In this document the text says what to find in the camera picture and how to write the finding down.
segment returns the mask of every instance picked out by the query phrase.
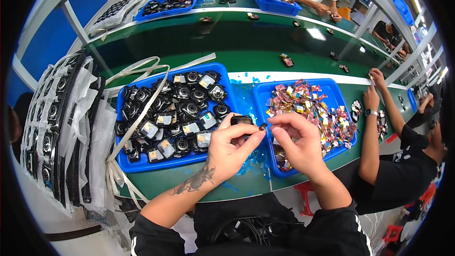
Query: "smartwatch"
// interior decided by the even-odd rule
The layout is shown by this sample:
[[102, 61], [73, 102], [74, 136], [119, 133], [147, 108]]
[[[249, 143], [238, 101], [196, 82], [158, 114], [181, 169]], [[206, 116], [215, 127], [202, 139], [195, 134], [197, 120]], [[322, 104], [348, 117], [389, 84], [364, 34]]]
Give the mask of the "smartwatch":
[[367, 110], [365, 111], [365, 116], [368, 117], [368, 116], [371, 116], [371, 115], [375, 115], [376, 117], [379, 117], [379, 114], [378, 114], [377, 111], [374, 111], [374, 110], [372, 110], [372, 109], [367, 109]]

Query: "white plastic bag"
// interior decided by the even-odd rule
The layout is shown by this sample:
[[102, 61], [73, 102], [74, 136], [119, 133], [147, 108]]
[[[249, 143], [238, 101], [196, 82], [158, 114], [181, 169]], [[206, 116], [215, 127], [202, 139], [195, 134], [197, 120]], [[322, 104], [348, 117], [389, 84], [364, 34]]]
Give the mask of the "white plastic bag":
[[[113, 29], [122, 24], [125, 19], [125, 16], [131, 11], [134, 10], [137, 5], [143, 0], [122, 0], [117, 3], [114, 3], [109, 7], [105, 13], [103, 13], [96, 22], [90, 26], [88, 33], [95, 35], [98, 32], [107, 31]], [[115, 12], [120, 8], [114, 15], [108, 17], [109, 13]]]

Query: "plastic strapping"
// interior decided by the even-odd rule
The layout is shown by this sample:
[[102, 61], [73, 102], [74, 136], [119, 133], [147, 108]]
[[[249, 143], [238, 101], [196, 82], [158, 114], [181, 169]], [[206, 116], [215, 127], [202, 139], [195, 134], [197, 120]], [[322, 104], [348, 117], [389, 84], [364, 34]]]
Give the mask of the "plastic strapping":
[[[206, 55], [204, 57], [201, 57], [201, 58], [198, 58], [196, 60], [193, 60], [193, 61], [191, 61], [191, 62], [189, 62], [187, 64], [184, 64], [184, 65], [181, 65], [179, 67], [173, 68], [172, 70], [174, 71], [174, 70], [179, 70], [179, 69], [185, 69], [185, 68], [188, 68], [188, 67], [191, 67], [191, 66], [202, 64], [204, 62], [207, 62], [209, 60], [213, 60], [213, 59], [216, 59], [216, 58], [217, 58], [216, 54], [215, 53], [211, 53], [211, 54], [208, 54], [208, 55]], [[138, 67], [143, 66], [143, 65], [153, 61], [154, 59], [157, 59], [157, 61], [153, 64], [153, 66], [150, 66], [148, 68], [135, 70]], [[145, 79], [145, 78], [149, 77], [151, 71], [153, 71], [155, 69], [163, 68], [165, 66], [165, 65], [158, 65], [159, 62], [160, 62], [160, 58], [159, 57], [149, 57], [147, 59], [140, 60], [140, 61], [128, 66], [127, 68], [123, 69], [122, 71], [120, 71], [116, 75], [112, 76], [108, 80], [106, 80], [106, 85], [108, 85], [108, 83], [112, 82], [116, 78], [119, 78], [119, 77], [122, 77], [122, 76], [126, 76], [126, 75], [130, 75], [130, 74], [133, 74], [133, 73], [145, 72], [143, 75], [141, 75], [140, 77], [136, 78], [133, 82], [137, 82], [137, 81], [140, 81], [142, 79]], [[150, 77], [161, 75], [163, 73], [164, 72], [160, 72], [160, 73], [151, 75]], [[120, 89], [122, 89], [123, 87], [124, 87], [124, 85], [108, 88], [111, 91], [111, 95], [112, 95], [111, 97], [117, 97], [118, 93], [120, 92]]]
[[[153, 58], [156, 58], [158, 60], [156, 62], [156, 64], [158, 64], [160, 61], [160, 58], [159, 57], [153, 57]], [[107, 161], [106, 161], [107, 162], [106, 174], [108, 174], [106, 179], [111, 181], [112, 190], [116, 190], [116, 188], [115, 188], [116, 186], [115, 186], [113, 180], [115, 179], [115, 177], [118, 178], [119, 176], [121, 176], [121, 178], [124, 180], [125, 184], [128, 187], [128, 191], [130, 192], [131, 198], [133, 199], [137, 208], [140, 210], [142, 210], [142, 207], [137, 202], [136, 195], [139, 196], [146, 203], [148, 202], [148, 199], [128, 179], [127, 175], [122, 171], [120, 166], [117, 164], [117, 161], [115, 160], [115, 158], [116, 158], [117, 154], [120, 152], [120, 150], [122, 150], [123, 146], [127, 143], [128, 139], [132, 136], [132, 134], [134, 133], [134, 130], [139, 126], [139, 123], [142, 122], [142, 119], [145, 117], [145, 114], [150, 109], [151, 105], [155, 101], [156, 97], [158, 96], [158, 94], [160, 93], [161, 89], [164, 87], [164, 84], [166, 83], [166, 81], [168, 79], [168, 74], [169, 74], [171, 67], [167, 64], [161, 65], [160, 67], [168, 68], [168, 70], [166, 71], [166, 74], [164, 76], [164, 79], [162, 80], [162, 82], [158, 86], [158, 89], [152, 95], [150, 100], [148, 100], [147, 104], [144, 106], [144, 110], [142, 111], [142, 113], [139, 115], [139, 117], [136, 119], [136, 121], [133, 123], [133, 125], [131, 125], [131, 127], [128, 129], [126, 134], [120, 140], [118, 145], [114, 148], [111, 155], [107, 158]]]

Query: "red stool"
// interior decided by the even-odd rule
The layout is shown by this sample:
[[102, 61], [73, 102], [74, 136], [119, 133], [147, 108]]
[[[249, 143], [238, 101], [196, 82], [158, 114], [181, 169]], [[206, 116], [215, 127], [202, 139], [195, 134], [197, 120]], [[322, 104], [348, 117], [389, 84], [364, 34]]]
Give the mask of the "red stool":
[[402, 226], [389, 225], [387, 227], [387, 233], [382, 239], [384, 239], [386, 244], [389, 242], [397, 242], [400, 239], [400, 233], [402, 230]]
[[391, 143], [391, 142], [394, 141], [397, 137], [398, 137], [397, 133], [394, 133], [394, 134], [392, 134], [388, 139], [385, 140], [385, 143], [386, 143], [386, 144]]
[[298, 184], [294, 186], [294, 189], [299, 190], [300, 194], [302, 195], [302, 201], [304, 203], [304, 211], [300, 212], [301, 215], [309, 215], [314, 216], [314, 213], [310, 210], [310, 203], [308, 200], [308, 192], [314, 192], [313, 187], [311, 186], [310, 181], [304, 182], [302, 184]]

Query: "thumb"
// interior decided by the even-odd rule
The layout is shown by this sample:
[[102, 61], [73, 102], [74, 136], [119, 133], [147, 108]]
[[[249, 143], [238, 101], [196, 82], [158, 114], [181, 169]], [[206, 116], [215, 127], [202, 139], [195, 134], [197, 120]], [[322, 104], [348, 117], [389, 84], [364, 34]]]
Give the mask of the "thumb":
[[250, 135], [245, 143], [236, 150], [238, 157], [245, 161], [248, 155], [259, 146], [264, 137], [265, 131], [263, 130]]
[[296, 152], [299, 150], [297, 145], [291, 140], [289, 134], [283, 128], [273, 128], [272, 134], [276, 138], [276, 140], [280, 143], [281, 147], [283, 147], [284, 151], [287, 154]]

